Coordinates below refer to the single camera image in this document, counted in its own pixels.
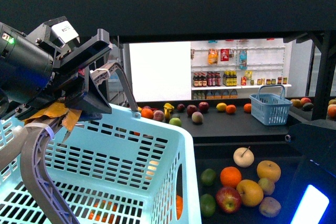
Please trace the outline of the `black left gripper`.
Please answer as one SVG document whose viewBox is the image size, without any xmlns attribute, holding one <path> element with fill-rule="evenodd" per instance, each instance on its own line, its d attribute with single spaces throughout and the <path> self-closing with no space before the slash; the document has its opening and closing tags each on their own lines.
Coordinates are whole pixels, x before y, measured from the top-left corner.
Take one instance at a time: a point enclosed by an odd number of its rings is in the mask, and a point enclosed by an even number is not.
<svg viewBox="0 0 336 224">
<path fill-rule="evenodd" d="M 89 65 L 110 51 L 109 33 L 98 29 L 84 44 L 66 17 L 15 37 L 16 117 L 27 119 L 62 99 L 86 115 L 111 113 Z"/>
</svg>

